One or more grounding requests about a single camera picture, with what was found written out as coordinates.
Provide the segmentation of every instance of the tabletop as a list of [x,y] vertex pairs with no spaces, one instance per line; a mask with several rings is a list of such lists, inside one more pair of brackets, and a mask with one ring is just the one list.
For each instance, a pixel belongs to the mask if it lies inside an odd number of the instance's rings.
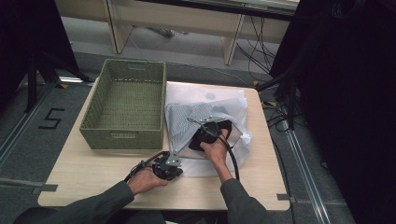
[[[256,198],[267,210],[285,211],[289,209],[289,201],[280,201],[277,198],[278,194],[286,194],[286,189],[258,93],[254,89],[247,88],[191,83],[183,85],[245,91],[247,129],[253,137],[250,155],[246,162],[239,167],[241,183],[248,194]],[[78,129],[91,95],[92,91],[88,95],[47,180],[47,184],[58,185],[58,188],[55,191],[40,193],[38,203],[42,206],[66,206],[77,200],[100,194],[123,180],[133,166],[153,154],[133,154],[127,149],[92,150]],[[166,130],[163,138],[163,150],[169,150]],[[170,181],[167,187],[156,188],[137,195],[126,208],[226,210],[227,207],[219,188],[220,182],[217,176],[180,176]]]

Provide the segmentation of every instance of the person's hand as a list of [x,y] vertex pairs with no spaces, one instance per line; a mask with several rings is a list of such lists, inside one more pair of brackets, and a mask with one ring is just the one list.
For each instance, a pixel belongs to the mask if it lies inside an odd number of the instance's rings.
[[[227,129],[221,129],[221,133],[222,135],[220,136],[220,138],[224,141],[227,141],[225,139],[225,136],[227,136],[228,134]],[[227,148],[226,146],[224,146],[224,143],[222,143],[221,140],[218,139],[213,144],[203,142],[200,144],[200,146],[204,149],[206,157],[210,159],[215,166],[221,184],[233,178],[225,162],[227,156]]]
[[166,185],[168,185],[168,181],[160,179],[152,173],[151,167],[141,169],[128,181],[128,186],[134,195]]
[[[224,136],[227,136],[228,130],[221,129],[222,135],[220,136],[221,139],[227,141]],[[200,147],[204,149],[205,156],[210,159],[215,166],[225,164],[225,158],[227,156],[227,148],[224,146],[224,143],[221,140],[216,140],[216,142],[212,144],[208,144],[202,142]]]

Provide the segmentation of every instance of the basket handle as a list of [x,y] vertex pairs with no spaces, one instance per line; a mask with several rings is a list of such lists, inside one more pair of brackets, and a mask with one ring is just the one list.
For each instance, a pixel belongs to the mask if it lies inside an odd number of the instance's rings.
[[139,132],[111,132],[112,138],[137,138]]

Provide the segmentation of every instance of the gray floor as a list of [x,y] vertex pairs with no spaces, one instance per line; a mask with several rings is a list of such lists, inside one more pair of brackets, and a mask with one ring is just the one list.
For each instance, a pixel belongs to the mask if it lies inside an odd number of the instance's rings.
[[[63,18],[63,20],[80,70],[91,77],[99,75],[105,58],[116,57],[167,62],[169,63],[169,80],[246,87],[251,86],[253,80],[270,79],[253,63],[249,65],[248,59],[240,50],[235,51],[233,64],[224,65],[221,38],[218,36],[176,33],[174,37],[166,38],[146,28],[136,27],[123,53],[116,55],[112,52],[106,23],[68,18]],[[251,50],[246,40],[238,42],[243,49]],[[273,53],[277,50],[277,45],[268,44],[267,47]],[[61,76],[68,75],[63,71],[60,71],[60,74]],[[90,87],[87,86],[53,88],[20,142],[1,166],[0,178],[45,182],[89,90]],[[273,101],[274,90],[262,92],[261,99]],[[22,116],[26,94],[26,87],[21,87],[7,110],[0,114],[0,143],[6,140]],[[67,113],[55,112],[57,118],[62,119],[57,129],[38,129],[38,126],[53,124],[51,121],[44,120],[51,108],[62,108]],[[265,109],[264,112],[266,118],[269,119],[275,111]],[[331,223],[354,223],[332,175],[320,166],[322,158],[309,132],[309,127],[304,123],[304,118],[296,118],[296,122],[298,122],[296,134],[318,191],[326,205]],[[292,205],[295,223],[318,223],[301,172],[291,152],[287,135],[279,132],[275,127],[270,129],[270,133],[279,147],[278,160],[283,161],[286,167],[284,179],[288,179],[291,196],[296,199],[296,203]],[[37,206],[38,196],[32,191],[32,187],[0,184],[0,210],[2,211],[0,223],[12,223],[12,220],[24,209]],[[271,216],[276,223],[292,223],[290,210],[272,212]]]

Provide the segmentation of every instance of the green wicker basket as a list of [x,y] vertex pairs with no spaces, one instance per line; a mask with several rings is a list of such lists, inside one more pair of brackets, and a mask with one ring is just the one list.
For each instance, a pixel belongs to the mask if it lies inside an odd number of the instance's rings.
[[106,60],[79,127],[92,149],[162,149],[165,63]]

